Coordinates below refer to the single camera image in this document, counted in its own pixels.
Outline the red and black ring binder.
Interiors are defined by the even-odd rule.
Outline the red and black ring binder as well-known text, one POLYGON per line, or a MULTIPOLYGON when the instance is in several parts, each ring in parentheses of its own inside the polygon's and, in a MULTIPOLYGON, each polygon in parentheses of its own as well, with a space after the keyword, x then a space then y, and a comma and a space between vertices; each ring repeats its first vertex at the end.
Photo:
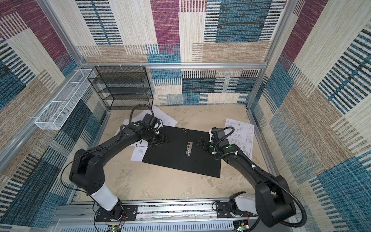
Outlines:
POLYGON ((209 177, 220 177, 221 161, 213 155, 196 149, 200 138, 210 139, 208 132, 164 126, 170 142, 148 148, 144 163, 191 172, 209 177))

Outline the white technical drawing sheet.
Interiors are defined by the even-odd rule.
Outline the white technical drawing sheet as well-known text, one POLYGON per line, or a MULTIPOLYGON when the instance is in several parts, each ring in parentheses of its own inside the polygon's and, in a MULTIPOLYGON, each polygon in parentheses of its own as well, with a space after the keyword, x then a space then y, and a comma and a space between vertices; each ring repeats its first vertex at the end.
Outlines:
POLYGON ((237 145, 249 159, 252 159, 255 126, 233 119, 226 119, 225 126, 235 129, 228 137, 230 144, 237 145))

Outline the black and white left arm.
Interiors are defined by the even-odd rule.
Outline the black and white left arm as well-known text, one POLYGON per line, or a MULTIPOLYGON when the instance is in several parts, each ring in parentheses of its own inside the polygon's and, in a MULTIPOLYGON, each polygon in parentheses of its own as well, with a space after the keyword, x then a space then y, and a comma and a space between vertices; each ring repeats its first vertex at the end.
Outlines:
POLYGON ((70 171, 70 181, 84 190, 107 213, 122 212, 121 201, 106 185, 104 166, 118 153, 138 141, 148 145, 168 142, 162 131, 160 119, 147 123, 144 120, 122 125, 117 135, 103 144, 75 154, 70 171))

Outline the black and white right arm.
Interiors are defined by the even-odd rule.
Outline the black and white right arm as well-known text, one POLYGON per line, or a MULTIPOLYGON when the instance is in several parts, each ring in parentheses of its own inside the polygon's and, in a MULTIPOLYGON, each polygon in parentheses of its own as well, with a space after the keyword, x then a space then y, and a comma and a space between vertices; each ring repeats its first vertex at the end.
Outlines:
POLYGON ((230 197, 232 213, 238 211, 253 212, 267 227, 278 223, 288 227, 301 227, 305 221, 298 223, 286 222, 286 219, 296 215, 295 196, 289 192, 287 182, 281 176, 273 176, 258 167, 235 144, 230 145, 225 139, 218 145, 207 142, 204 138, 197 141, 195 148, 201 149, 214 156, 216 160, 224 160, 244 176, 255 189, 255 205, 241 193, 230 197))

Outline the white text paper back sheet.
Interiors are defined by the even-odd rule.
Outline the white text paper back sheet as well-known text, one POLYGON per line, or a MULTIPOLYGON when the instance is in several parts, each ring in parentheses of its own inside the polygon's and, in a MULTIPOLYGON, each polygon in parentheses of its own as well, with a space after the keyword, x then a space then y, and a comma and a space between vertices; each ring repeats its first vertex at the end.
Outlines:
MULTIPOLYGON (((158 107, 153 106, 152 107, 152 110, 153 110, 154 116, 156 118, 158 118, 158 119, 161 119, 162 122, 163 122, 163 124, 164 124, 164 126, 175 127, 176 124, 178 123, 178 121, 176 121, 175 119, 171 118, 169 115, 167 115, 165 112, 163 112, 162 110, 160 110, 158 107)), ((133 117, 132 118, 132 122, 137 122, 139 120, 144 119, 144 117, 145 117, 146 114, 151 114, 151 111, 150 110, 144 110, 138 116, 133 117)))

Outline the white text paper sheet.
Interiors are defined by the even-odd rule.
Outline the white text paper sheet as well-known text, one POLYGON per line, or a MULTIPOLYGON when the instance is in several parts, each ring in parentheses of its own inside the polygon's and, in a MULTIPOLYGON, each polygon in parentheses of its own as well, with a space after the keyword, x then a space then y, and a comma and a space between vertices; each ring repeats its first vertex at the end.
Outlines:
MULTIPOLYGON (((161 119, 162 122, 163 122, 163 124, 164 124, 164 126, 175 127, 176 124, 178 123, 178 121, 176 121, 175 119, 171 118, 169 115, 167 115, 165 112, 163 112, 162 110, 160 110, 158 107, 153 106, 152 107, 152 110, 153 110, 154 116, 156 118, 158 118, 158 119, 161 119)), ((151 111, 150 110, 144 110, 138 116, 133 117, 132 118, 132 122, 137 122, 139 120, 144 119, 144 117, 145 117, 146 114, 151 114, 151 111)))
POLYGON ((119 139, 121 139, 123 137, 136 135, 136 128, 137 127, 135 122, 128 122, 126 124, 124 123, 120 126, 117 136, 119 139))

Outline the white text paper middle sheet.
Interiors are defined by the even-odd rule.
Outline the white text paper middle sheet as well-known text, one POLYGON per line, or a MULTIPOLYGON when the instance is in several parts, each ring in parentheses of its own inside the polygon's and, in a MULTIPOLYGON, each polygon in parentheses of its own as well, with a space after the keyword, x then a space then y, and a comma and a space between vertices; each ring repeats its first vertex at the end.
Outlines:
POLYGON ((136 135, 136 128, 137 127, 135 122, 128 122, 126 124, 124 123, 120 126, 117 136, 119 139, 121 139, 123 137, 136 135))

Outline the aluminium front rail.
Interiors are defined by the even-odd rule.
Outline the aluminium front rail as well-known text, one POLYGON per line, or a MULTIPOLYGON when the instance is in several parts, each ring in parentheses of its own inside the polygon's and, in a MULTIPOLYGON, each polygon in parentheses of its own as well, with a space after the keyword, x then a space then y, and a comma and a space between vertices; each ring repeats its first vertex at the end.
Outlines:
MULTIPOLYGON (((122 205, 124 207, 137 206, 136 220, 130 221, 130 224, 238 220, 237 217, 216 210, 220 202, 227 201, 227 198, 131 200, 123 201, 122 205)), ((51 225, 92 225, 97 209, 98 206, 92 201, 73 202, 67 206, 59 206, 51 225)))

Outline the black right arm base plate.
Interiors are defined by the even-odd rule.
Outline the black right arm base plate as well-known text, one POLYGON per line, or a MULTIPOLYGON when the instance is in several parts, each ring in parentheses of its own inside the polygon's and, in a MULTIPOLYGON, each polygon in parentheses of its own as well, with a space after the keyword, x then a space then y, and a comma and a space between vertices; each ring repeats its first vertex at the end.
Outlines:
POLYGON ((248 218, 257 216, 252 212, 240 211, 237 209, 237 206, 229 202, 214 201, 211 207, 216 212, 217 218, 248 218))

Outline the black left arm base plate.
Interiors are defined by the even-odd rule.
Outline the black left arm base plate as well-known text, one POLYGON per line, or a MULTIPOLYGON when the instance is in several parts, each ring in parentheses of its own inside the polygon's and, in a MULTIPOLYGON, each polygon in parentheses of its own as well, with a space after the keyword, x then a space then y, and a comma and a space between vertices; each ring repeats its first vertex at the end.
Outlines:
POLYGON ((100 207, 95 217, 95 222, 127 222, 135 221, 137 216, 137 205, 117 206, 111 211, 100 207))

